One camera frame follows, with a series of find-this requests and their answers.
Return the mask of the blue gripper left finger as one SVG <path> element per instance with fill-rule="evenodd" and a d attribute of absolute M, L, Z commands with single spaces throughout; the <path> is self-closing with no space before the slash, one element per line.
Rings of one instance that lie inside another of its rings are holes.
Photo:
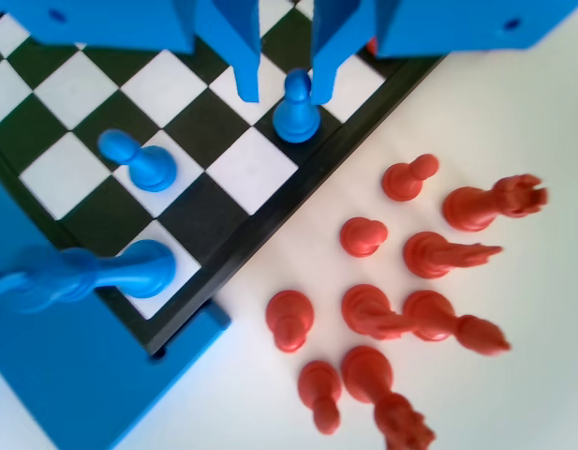
<path fill-rule="evenodd" d="M 197 35 L 233 67 L 237 92 L 245 102 L 259 101 L 259 2 L 198 1 Z"/>

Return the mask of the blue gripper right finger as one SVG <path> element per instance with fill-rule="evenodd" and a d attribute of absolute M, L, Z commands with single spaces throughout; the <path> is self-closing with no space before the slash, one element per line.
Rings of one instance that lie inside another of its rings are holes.
<path fill-rule="evenodd" d="M 311 36 L 313 104 L 325 104 L 332 99 L 338 68 L 371 38 L 371 1 L 314 1 Z"/>

